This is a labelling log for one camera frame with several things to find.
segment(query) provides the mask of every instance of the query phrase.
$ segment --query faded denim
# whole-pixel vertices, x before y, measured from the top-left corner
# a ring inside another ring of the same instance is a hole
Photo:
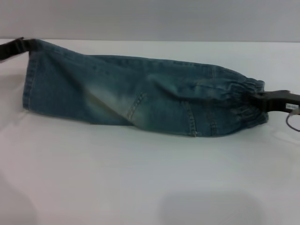
[[[23,93],[29,111],[91,124],[222,136],[267,122],[246,94],[264,82],[191,62],[83,55],[35,40]]]

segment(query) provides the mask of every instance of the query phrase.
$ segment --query seam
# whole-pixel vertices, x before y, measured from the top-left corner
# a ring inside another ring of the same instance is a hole
[[[69,49],[65,49],[65,50],[66,51],[70,51],[70,52],[72,52],[74,54],[80,55],[80,60],[77,60],[74,57],[70,57],[70,56],[64,54],[64,52],[58,52],[58,50],[60,50],[60,49],[57,49],[57,48],[51,49],[48,46],[46,46],[46,47],[43,47],[43,50],[46,51],[46,52],[49,52],[49,53],[54,53],[56,55],[59,55],[59,56],[65,58],[65,59],[71,60],[73,62],[77,62],[77,61],[84,62],[84,64],[88,65],[89,67],[93,68],[94,70],[95,70],[95,65],[97,65],[97,60],[95,60],[94,58],[90,57],[90,55],[77,53],[77,52],[74,52],[74,51],[69,50]]]
[[[120,55],[106,55],[109,59],[116,59],[115,56],[120,56]],[[198,63],[198,62],[185,62],[185,61],[179,61],[179,60],[166,60],[166,59],[153,59],[153,58],[147,58],[147,57],[135,57],[135,56],[126,56],[126,60],[144,60],[147,59],[149,60],[149,63],[153,63],[152,60],[160,60],[162,63],[170,63],[170,64],[177,64],[180,66],[193,66],[193,67],[200,67],[200,66],[214,66],[213,64],[206,64],[206,63]]]
[[[136,108],[138,105],[141,103],[141,101],[147,96],[147,93],[141,92],[136,100],[133,102],[132,106],[130,107],[128,113],[127,113],[127,118],[131,120],[133,114],[135,113]]]
[[[212,74],[211,74],[211,76],[212,76],[212,79],[213,79],[213,80],[216,79],[216,67],[213,67],[213,68],[212,68]]]
[[[222,88],[216,88],[216,87],[210,87],[210,86],[207,86],[207,85],[203,85],[203,84],[198,84],[199,82],[197,82],[197,84],[193,84],[193,88],[195,87],[201,87],[201,88],[207,88],[207,89],[213,89],[213,90],[222,90],[222,91],[227,91],[228,92],[228,89],[222,89]]]
[[[190,135],[197,137],[197,131],[196,131],[196,124],[195,124],[195,118],[191,109],[191,106],[188,101],[184,101],[183,105],[187,111],[188,120],[189,120],[189,129],[190,129]]]
[[[32,87],[33,87],[33,84],[34,84],[34,81],[35,81],[36,74],[37,74],[37,67],[38,67],[39,59],[40,59],[40,58],[36,59],[36,61],[35,61],[35,64],[34,64],[34,72],[33,72],[32,79],[31,79],[31,81],[30,81],[30,89],[29,89],[29,92],[28,92],[28,109],[30,109],[30,97],[31,97],[31,91],[32,91]]]
[[[213,117],[213,113],[211,112],[211,109],[209,107],[209,102],[206,103],[206,113],[207,113],[207,119],[210,123],[210,128],[211,128],[211,136],[215,136],[217,133],[218,133],[218,127],[217,127],[217,123],[216,121],[214,120],[214,117]]]

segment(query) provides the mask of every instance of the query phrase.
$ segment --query tag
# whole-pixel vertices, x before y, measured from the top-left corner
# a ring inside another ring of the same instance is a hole
[[[297,110],[297,109],[299,109],[299,105],[294,105],[294,104],[286,103],[285,108],[286,109],[291,109],[291,110]]]

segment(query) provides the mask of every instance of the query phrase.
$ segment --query cable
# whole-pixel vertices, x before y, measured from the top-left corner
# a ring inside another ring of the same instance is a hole
[[[289,126],[289,128],[291,128],[291,129],[293,129],[293,130],[295,130],[295,131],[300,132],[300,130],[298,130],[298,129],[292,127],[292,126],[289,124],[289,118],[290,118],[291,116],[293,116],[293,115],[300,115],[300,109],[295,109],[295,110],[292,111],[290,114],[288,114],[288,116],[286,117],[285,122],[286,122],[286,124]]]

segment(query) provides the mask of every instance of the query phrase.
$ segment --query black clip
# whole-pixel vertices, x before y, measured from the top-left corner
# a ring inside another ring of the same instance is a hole
[[[262,112],[280,111],[289,113],[286,117],[286,124],[293,130],[300,130],[292,127],[288,120],[293,115],[300,115],[300,95],[291,94],[288,90],[259,92],[249,96],[252,105]]]
[[[11,42],[0,45],[0,61],[7,60],[12,56],[24,53],[23,37],[15,39]]]

